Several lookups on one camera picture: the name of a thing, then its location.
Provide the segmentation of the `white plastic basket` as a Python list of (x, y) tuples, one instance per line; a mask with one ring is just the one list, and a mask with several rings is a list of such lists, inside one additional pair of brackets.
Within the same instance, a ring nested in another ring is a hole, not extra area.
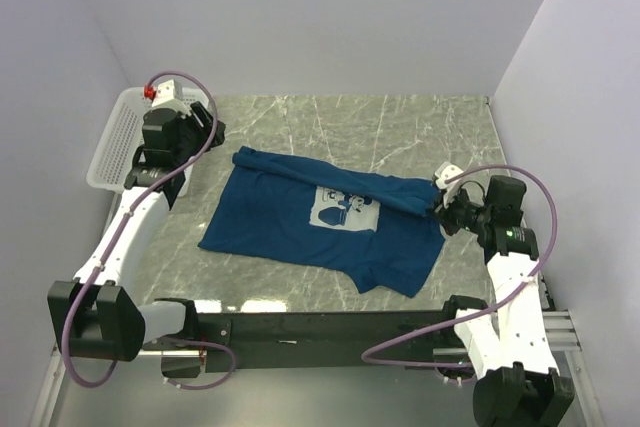
[(192, 106), (204, 106), (214, 117), (214, 127), (200, 151), (179, 167), (148, 167), (142, 164), (142, 124), (151, 111), (150, 101), (142, 88), (123, 91), (107, 121), (97, 150), (90, 163), (87, 182), (98, 189), (113, 191), (131, 198), (153, 189), (169, 203), (183, 195), (190, 171), (198, 156), (224, 141), (225, 124), (217, 119), (215, 103), (202, 90), (183, 88), (185, 101)]

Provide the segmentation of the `blue printed t-shirt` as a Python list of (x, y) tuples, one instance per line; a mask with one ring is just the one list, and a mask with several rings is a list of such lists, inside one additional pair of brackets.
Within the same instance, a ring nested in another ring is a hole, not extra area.
[(445, 243), (430, 181), (246, 146), (232, 162), (200, 249), (334, 270), (359, 293), (423, 287)]

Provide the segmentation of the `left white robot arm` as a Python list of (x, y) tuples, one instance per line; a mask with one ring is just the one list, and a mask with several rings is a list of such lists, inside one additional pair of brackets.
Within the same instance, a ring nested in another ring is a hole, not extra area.
[(144, 344), (191, 327), (192, 302), (138, 306), (128, 291), (153, 233), (184, 189), (187, 170), (223, 141), (224, 125), (210, 101), (153, 103), (143, 115), (116, 214), (85, 265), (47, 294), (64, 360), (131, 361)]

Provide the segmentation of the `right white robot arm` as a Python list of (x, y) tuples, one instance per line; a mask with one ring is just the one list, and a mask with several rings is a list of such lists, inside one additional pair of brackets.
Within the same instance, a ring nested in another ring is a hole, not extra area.
[(479, 426), (557, 426), (575, 398), (559, 371), (545, 330), (533, 230), (522, 224), (525, 184), (494, 175), (480, 203), (463, 187), (461, 170), (443, 164), (434, 175), (440, 192), (434, 215), (444, 231), (475, 234), (484, 251), (498, 306), (450, 299), (453, 330), (465, 346), (477, 378), (473, 415)]

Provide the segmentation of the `black base beam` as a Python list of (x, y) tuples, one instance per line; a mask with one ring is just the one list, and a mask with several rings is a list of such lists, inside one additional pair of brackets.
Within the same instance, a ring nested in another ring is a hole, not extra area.
[(361, 366), (365, 350), (444, 319), (442, 311), (200, 313), (197, 333), (147, 344), (144, 352), (158, 354), (162, 374), (173, 379), (229, 369), (225, 352), (188, 340), (230, 348), (240, 369)]

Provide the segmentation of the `aluminium frame rail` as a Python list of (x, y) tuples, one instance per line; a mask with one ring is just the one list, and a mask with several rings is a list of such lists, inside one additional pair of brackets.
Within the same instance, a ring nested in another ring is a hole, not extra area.
[(544, 311), (544, 327), (552, 352), (582, 350), (573, 320), (568, 311)]

